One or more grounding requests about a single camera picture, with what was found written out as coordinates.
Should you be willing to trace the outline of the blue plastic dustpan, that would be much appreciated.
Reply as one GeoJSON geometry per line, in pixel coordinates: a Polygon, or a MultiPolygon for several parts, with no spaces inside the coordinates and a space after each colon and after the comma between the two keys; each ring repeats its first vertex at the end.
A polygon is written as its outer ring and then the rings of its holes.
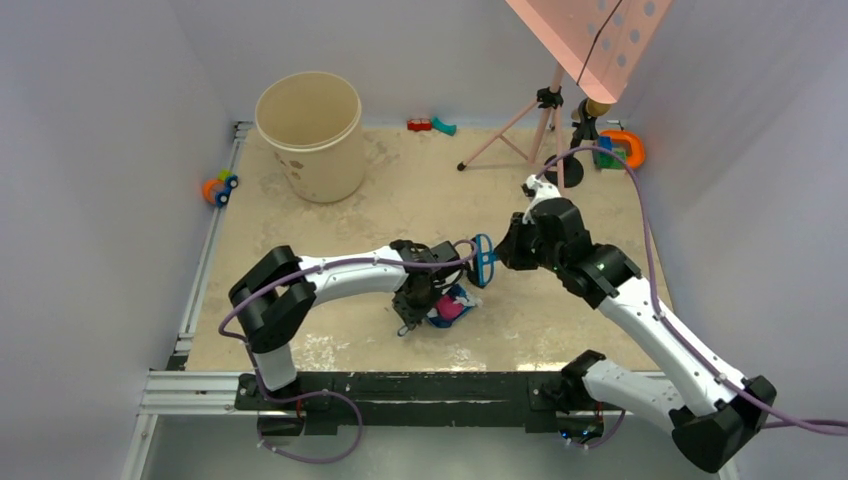
{"type": "Polygon", "coordinates": [[[439,329],[451,328],[473,309],[482,306],[482,299],[460,284],[453,285],[448,289],[426,312],[421,309],[417,311],[410,309],[408,306],[402,305],[399,299],[394,299],[393,307],[404,323],[397,330],[396,335],[404,337],[424,323],[439,329]]]}

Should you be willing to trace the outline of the blue hand brush black bristles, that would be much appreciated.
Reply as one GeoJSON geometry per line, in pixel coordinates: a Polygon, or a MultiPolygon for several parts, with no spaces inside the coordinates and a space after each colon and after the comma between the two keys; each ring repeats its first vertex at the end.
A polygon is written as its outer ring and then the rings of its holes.
{"type": "Polygon", "coordinates": [[[494,278],[497,256],[491,238],[485,233],[474,236],[476,244],[474,259],[468,266],[468,280],[477,288],[485,288],[494,278]]]}

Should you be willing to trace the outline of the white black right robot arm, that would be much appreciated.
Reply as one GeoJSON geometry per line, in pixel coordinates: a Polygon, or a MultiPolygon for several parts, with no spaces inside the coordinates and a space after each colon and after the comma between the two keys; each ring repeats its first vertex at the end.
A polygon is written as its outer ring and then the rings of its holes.
{"type": "Polygon", "coordinates": [[[747,377],[698,339],[618,247],[592,241],[578,208],[565,198],[515,212],[495,254],[510,270],[544,269],[589,307],[618,325],[661,369],[649,378],[587,350],[542,393],[565,412],[607,403],[668,433],[694,466],[719,472],[760,430],[776,399],[763,376],[747,377]]]}

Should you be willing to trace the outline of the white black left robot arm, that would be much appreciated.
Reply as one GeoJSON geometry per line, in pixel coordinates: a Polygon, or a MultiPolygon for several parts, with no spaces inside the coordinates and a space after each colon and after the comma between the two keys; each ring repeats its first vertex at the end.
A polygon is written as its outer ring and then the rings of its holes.
{"type": "Polygon", "coordinates": [[[428,247],[395,240],[370,252],[338,257],[298,256],[287,245],[273,248],[228,293],[261,379],[260,397],[275,409],[297,399],[290,342],[312,308],[390,293],[403,323],[398,333],[404,336],[458,283],[465,264],[449,241],[428,247]]]}

